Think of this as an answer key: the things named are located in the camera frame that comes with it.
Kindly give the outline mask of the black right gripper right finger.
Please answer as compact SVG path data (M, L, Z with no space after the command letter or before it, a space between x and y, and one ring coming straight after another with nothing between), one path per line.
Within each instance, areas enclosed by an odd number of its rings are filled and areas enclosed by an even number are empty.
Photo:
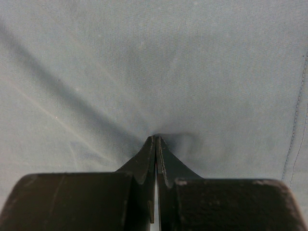
M205 179L156 139L162 231L305 231L291 190L279 180Z

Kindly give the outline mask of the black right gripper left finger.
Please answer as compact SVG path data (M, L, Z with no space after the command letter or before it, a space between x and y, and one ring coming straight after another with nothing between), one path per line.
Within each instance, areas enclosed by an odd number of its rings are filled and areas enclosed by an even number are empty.
M148 231L154 222L155 136L115 172L40 173L18 180L3 231Z

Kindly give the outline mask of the blue t shirt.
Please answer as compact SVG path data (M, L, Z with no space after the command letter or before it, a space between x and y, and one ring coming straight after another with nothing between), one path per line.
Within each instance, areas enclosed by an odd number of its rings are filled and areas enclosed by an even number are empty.
M282 180L306 217L307 1L1 1L1 203L155 134L202 177Z

